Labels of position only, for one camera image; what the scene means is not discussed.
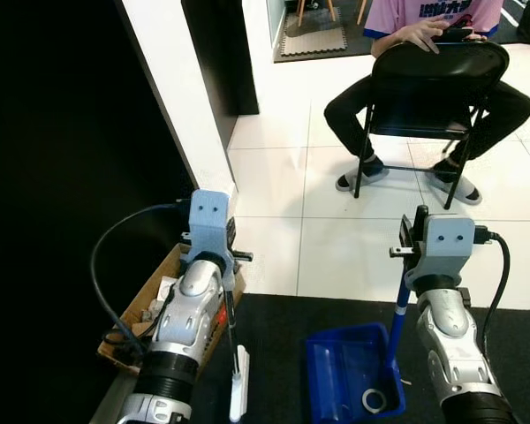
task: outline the blue stick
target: blue stick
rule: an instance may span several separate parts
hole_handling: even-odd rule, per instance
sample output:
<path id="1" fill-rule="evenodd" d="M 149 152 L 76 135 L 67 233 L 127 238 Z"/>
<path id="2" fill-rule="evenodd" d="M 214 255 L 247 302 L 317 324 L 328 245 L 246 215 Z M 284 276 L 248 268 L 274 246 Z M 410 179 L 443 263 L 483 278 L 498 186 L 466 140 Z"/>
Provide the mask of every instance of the blue stick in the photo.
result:
<path id="1" fill-rule="evenodd" d="M 397 354 L 398 341 L 400 340 L 400 333 L 405 322 L 406 307 L 408 306 L 408 298 L 410 298 L 410 290 L 406 288 L 405 272 L 400 279 L 400 288 L 398 289 L 397 304 L 395 306 L 395 314 L 392 318 L 392 327 L 390 329 L 389 345 L 387 346 L 387 358 L 385 359 L 385 367 L 392 367 Z"/>

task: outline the black pants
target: black pants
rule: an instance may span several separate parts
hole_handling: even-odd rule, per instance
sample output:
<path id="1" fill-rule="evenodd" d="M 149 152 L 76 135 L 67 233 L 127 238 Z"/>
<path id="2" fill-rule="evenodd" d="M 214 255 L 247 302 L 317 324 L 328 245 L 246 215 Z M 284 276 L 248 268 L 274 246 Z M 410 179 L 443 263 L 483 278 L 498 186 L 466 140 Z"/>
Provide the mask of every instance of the black pants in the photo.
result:
<path id="1" fill-rule="evenodd" d="M 371 76 L 368 76 L 332 100 L 324 116 L 329 127 L 352 155 L 359 156 L 365 139 L 365 132 L 357 120 L 356 115 L 367 107 L 367 93 L 371 86 Z M 530 117 L 530 98 L 508 84 L 499 82 L 491 91 L 488 98 L 488 115 L 483 118 L 479 134 L 471 143 L 469 159 L 481 156 L 495 146 L 500 140 L 512 133 Z M 368 142 L 366 158 L 374 150 L 371 141 Z M 464 142 L 459 142 L 451 152 L 451 159 L 459 162 Z"/>

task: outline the hand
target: hand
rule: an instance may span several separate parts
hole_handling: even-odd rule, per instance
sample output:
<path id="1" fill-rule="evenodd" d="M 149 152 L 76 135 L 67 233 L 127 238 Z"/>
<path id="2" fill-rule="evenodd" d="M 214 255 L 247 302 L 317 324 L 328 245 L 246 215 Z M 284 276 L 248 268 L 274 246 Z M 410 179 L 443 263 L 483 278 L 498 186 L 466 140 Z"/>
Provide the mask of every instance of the hand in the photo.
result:
<path id="1" fill-rule="evenodd" d="M 471 29 L 473 32 L 469 34 L 464 40 L 469 42 L 485 42 L 487 37 L 485 35 L 476 34 L 475 30 L 471 26 L 464 26 L 463 29 Z"/>
<path id="2" fill-rule="evenodd" d="M 440 50 L 438 50 L 432 41 L 432 37 L 441 36 L 443 30 L 450 26 L 448 21 L 443 20 L 443 16 L 434 16 L 433 18 L 422 20 L 413 25 L 403 26 L 395 34 L 402 42 L 411 42 L 424 51 L 432 50 L 438 54 Z"/>

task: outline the pink t-shirt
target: pink t-shirt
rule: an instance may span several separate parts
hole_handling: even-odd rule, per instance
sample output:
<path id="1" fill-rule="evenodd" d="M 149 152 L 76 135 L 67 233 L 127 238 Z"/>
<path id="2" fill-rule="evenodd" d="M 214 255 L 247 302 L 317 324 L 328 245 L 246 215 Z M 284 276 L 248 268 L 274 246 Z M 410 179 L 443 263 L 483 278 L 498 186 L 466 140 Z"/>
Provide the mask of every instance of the pink t-shirt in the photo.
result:
<path id="1" fill-rule="evenodd" d="M 503 0 L 373 0 L 363 34 L 381 38 L 423 19 L 445 14 L 453 27 L 473 27 L 491 36 L 501 18 Z"/>

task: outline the black folding chair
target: black folding chair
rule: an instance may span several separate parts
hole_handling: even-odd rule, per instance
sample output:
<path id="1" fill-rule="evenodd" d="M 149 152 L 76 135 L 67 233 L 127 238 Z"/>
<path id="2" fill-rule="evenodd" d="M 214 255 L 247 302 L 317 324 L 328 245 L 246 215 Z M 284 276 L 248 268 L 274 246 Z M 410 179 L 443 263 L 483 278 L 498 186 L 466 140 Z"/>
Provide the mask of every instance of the black folding chair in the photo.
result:
<path id="1" fill-rule="evenodd" d="M 445 209 L 450 208 L 473 134 L 487 108 L 488 93 L 506 71 L 509 55 L 493 42 L 453 42 L 437 46 L 439 55 L 404 42 L 386 50 L 375 61 L 367 102 L 366 135 L 355 185 L 356 199 L 360 197 L 361 172 L 372 166 L 365 163 L 370 133 L 447 139 L 451 140 L 450 144 L 454 140 L 466 140 L 458 170 L 440 171 L 455 175 L 444 205 Z M 473 114 L 476 115 L 474 124 L 471 123 Z M 404 166 L 384 165 L 384 168 L 436 173 Z"/>

